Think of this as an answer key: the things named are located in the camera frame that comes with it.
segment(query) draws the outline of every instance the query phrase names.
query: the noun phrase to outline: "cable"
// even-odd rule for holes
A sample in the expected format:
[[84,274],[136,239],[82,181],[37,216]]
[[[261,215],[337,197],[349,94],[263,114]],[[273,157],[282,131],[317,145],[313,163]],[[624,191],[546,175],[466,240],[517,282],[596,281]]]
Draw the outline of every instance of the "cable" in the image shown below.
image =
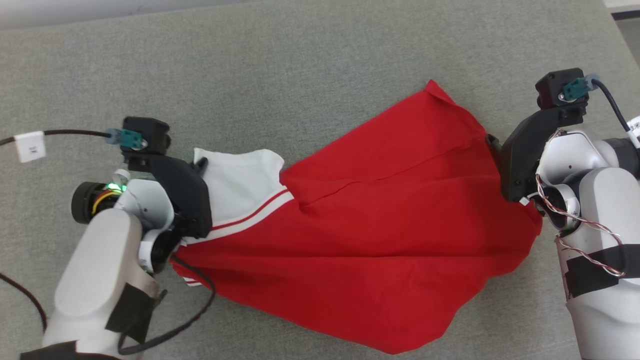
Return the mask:
[[114,195],[121,195],[121,192],[116,192],[113,190],[107,190],[105,192],[103,192],[102,194],[98,195],[98,197],[95,199],[95,202],[93,203],[93,208],[91,211],[91,215],[95,215],[95,213],[98,211],[98,205],[106,198],[110,197],[110,196],[114,196]]
[[[92,130],[76,130],[76,129],[59,129],[59,130],[45,130],[44,135],[90,135],[90,136],[99,136],[103,138],[111,138],[111,134],[103,133],[101,131],[92,131]],[[6,145],[8,143],[12,143],[15,141],[15,137],[11,136],[10,138],[5,138],[0,140],[0,146]]]
[[613,108],[613,112],[616,113],[616,117],[618,118],[618,121],[620,121],[622,128],[626,132],[631,131],[631,129],[629,129],[629,125],[627,124],[627,121],[625,120],[625,117],[622,116],[622,112],[620,111],[618,104],[616,104],[616,101],[613,99],[613,95],[611,95],[611,93],[609,92],[609,89],[607,89],[607,87],[604,86],[604,84],[600,80],[592,79],[591,82],[594,85],[596,85],[598,88],[600,88],[604,93],[605,97],[607,98],[607,100],[609,100],[609,104],[611,104],[611,107]]
[[29,298],[31,303],[36,307],[36,309],[38,309],[38,313],[40,314],[40,321],[42,322],[42,332],[47,330],[47,314],[44,312],[44,309],[42,309],[42,305],[40,305],[38,299],[36,299],[36,297],[33,296],[33,294],[29,290],[25,289],[22,285],[13,281],[11,278],[1,272],[0,279],[4,280],[7,284],[13,286],[14,288],[20,290],[21,293],[25,294],[25,296]]
[[[132,355],[138,352],[142,352],[145,350],[148,350],[152,347],[158,346],[162,343],[164,343],[167,340],[172,339],[174,336],[180,334],[182,331],[186,330],[189,326],[191,326],[194,322],[196,322],[201,316],[202,314],[204,314],[209,306],[211,306],[211,303],[213,303],[213,299],[215,299],[216,297],[216,286],[213,284],[213,281],[211,281],[211,279],[206,276],[205,274],[203,274],[201,271],[199,271],[197,268],[192,267],[191,265],[185,263],[181,258],[178,258],[176,255],[173,255],[173,260],[178,263],[179,265],[183,266],[184,268],[186,268],[187,270],[193,272],[194,274],[198,275],[199,277],[201,277],[210,287],[211,287],[211,296],[209,297],[209,300],[207,301],[207,303],[205,304],[205,306],[194,316],[192,317],[189,321],[187,321],[186,323],[176,327],[175,329],[168,331],[166,333],[164,333],[163,335],[160,335],[156,338],[153,338],[149,341],[146,341],[142,344],[139,345],[133,345],[130,347],[125,347],[123,348],[122,345],[124,344],[124,340],[127,337],[127,331],[124,331],[123,333],[121,333],[120,335],[120,339],[118,340],[118,353],[120,355]],[[151,311],[153,311],[153,309],[160,303],[160,300],[162,300],[162,298],[166,295],[166,290],[164,290],[160,296],[158,297],[158,300],[156,301],[155,306],[150,307],[148,309],[147,313],[142,313],[139,314],[137,318],[134,318],[134,320],[131,322],[131,325],[135,324],[137,322],[137,319],[143,318],[144,316],[148,316],[149,313]]]
[[[553,135],[551,135],[551,137],[549,138],[549,140],[547,140],[547,144],[549,142],[551,142],[551,140],[557,138],[558,136],[561,136],[563,134],[563,130],[562,129],[557,129],[555,131],[555,133]],[[551,202],[549,201],[549,199],[547,198],[547,196],[545,195],[544,192],[544,187],[543,187],[543,182],[542,182],[542,178],[540,177],[540,173],[538,171],[536,171],[536,186],[538,187],[538,195],[540,196],[540,198],[542,199],[542,201],[545,203],[545,205],[547,205],[547,207],[549,208],[549,210],[553,211],[554,213],[560,214],[560,215],[564,215],[566,217],[572,218],[572,219],[576,219],[579,222],[583,222],[585,224],[587,224],[587,226],[592,227],[593,229],[596,229],[598,231],[602,231],[604,233],[610,234],[615,240],[616,243],[618,243],[618,246],[622,246],[622,240],[620,240],[620,235],[612,232],[608,227],[602,225],[599,222],[594,222],[594,221],[589,221],[585,218],[579,217],[577,215],[574,214],[570,214],[565,210],[562,210],[556,206],[554,206],[553,204],[551,204]],[[583,250],[580,250],[576,247],[571,247],[569,246],[565,241],[564,238],[561,236],[560,233],[556,234],[556,241],[558,241],[560,243],[560,245],[562,245],[564,248],[566,249],[570,249],[573,250],[575,252],[578,252],[580,255],[584,256],[587,260],[589,260],[589,262],[598,265],[600,267],[602,267],[607,273],[609,273],[610,275],[613,275],[615,277],[623,277],[626,275],[626,273],[624,271],[621,270],[617,270],[609,265],[603,264],[599,261],[597,261],[596,259],[593,259],[591,256],[589,256],[589,254],[587,254],[586,252],[584,252]]]

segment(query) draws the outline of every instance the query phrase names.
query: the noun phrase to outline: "cable label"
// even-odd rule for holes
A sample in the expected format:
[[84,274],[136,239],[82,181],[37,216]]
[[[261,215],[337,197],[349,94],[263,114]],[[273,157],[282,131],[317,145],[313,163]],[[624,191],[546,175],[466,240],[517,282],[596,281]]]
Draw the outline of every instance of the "cable label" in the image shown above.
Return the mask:
[[640,136],[640,116],[627,121],[627,125],[629,125],[629,129],[634,132],[636,137]]
[[13,138],[15,139],[15,148],[18,150],[18,159],[21,163],[28,163],[47,156],[43,131],[15,135]]

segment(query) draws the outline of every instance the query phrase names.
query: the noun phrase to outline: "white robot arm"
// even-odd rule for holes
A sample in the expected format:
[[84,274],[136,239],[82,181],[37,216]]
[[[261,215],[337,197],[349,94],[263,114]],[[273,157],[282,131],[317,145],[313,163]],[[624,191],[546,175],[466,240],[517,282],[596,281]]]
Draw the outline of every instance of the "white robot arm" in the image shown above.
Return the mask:
[[580,69],[562,70],[536,85],[541,111],[499,149],[502,194],[522,204],[534,200],[558,229],[566,306],[581,358],[637,360],[640,144],[628,127],[630,138],[595,141],[582,131],[558,130],[581,123],[586,113],[586,91],[566,97],[568,84],[579,78]]
[[[83,183],[72,198],[72,215],[88,224],[55,294],[42,348],[21,360],[139,359],[191,323],[146,340],[159,291],[160,272],[183,236],[203,237],[211,228],[207,185],[200,177],[206,160],[188,165],[164,155],[168,126],[155,119],[126,118],[124,129],[141,134],[142,149],[122,147],[130,170],[150,172],[153,180],[135,179],[118,190]],[[193,269],[180,259],[181,265]]]

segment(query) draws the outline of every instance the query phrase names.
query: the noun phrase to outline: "white stripe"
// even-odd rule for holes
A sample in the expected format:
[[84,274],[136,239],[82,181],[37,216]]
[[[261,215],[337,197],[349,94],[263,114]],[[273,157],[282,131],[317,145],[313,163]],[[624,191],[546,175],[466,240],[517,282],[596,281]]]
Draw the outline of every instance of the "white stripe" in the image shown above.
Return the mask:
[[284,204],[288,203],[291,200],[293,200],[293,195],[291,195],[290,192],[282,193],[282,194],[280,194],[280,196],[278,196],[277,198],[273,199],[262,210],[260,210],[260,212],[258,212],[257,214],[255,214],[254,216],[250,217],[249,219],[247,219],[244,222],[241,222],[241,223],[236,224],[236,225],[231,225],[231,226],[227,226],[227,227],[223,227],[221,229],[216,229],[214,231],[211,231],[206,238],[199,238],[199,239],[185,238],[185,239],[187,240],[187,242],[189,244],[194,244],[194,243],[201,243],[203,241],[218,239],[218,238],[222,238],[224,236],[229,236],[231,234],[239,233],[242,230],[246,230],[246,229],[250,228],[251,226],[254,226],[255,224],[258,224],[260,221],[262,221],[266,217],[268,217],[272,212],[276,211],[280,206],[283,206]]
[[284,190],[287,190],[287,187],[284,186],[284,185],[279,187],[279,188],[277,188],[275,191],[272,191],[269,195],[265,196],[264,200],[260,201],[255,206],[251,207],[246,213],[242,214],[239,217],[234,217],[234,218],[231,218],[231,219],[225,219],[223,221],[216,221],[216,219],[214,219],[212,227],[231,224],[232,222],[237,222],[237,221],[240,221],[240,220],[246,218],[247,216],[249,216],[249,215],[253,214],[254,212],[256,212],[256,210],[258,210],[267,201],[271,200],[271,198],[273,198],[276,194],[281,193]]
[[200,286],[200,285],[202,285],[202,283],[198,282],[196,279],[192,279],[190,277],[184,277],[184,276],[182,278],[187,282],[187,285],[189,285],[189,286]]

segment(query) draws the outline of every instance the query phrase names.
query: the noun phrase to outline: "gray table surface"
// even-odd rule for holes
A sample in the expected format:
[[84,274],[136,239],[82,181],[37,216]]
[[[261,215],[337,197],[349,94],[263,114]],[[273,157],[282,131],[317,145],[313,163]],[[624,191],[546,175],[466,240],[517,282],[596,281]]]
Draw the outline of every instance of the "gray table surface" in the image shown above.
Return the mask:
[[[0,32],[0,137],[37,129],[117,127],[126,115],[172,126],[170,155],[193,147],[267,148],[288,164],[435,79],[489,132],[507,137],[537,110],[535,82],[582,67],[640,115],[640,70],[600,0],[277,0]],[[623,136],[602,94],[583,129]],[[120,165],[101,140],[47,139],[21,165],[0,149],[0,271],[51,312],[84,227],[68,212],[82,181]],[[159,334],[191,316],[207,291],[172,272],[155,312]],[[0,284],[0,358],[38,347],[32,305]],[[149,359],[387,359],[218,299]],[[512,274],[491,280],[443,338],[398,359],[577,359],[552,231]]]
[[616,21],[636,62],[640,64],[640,17]]

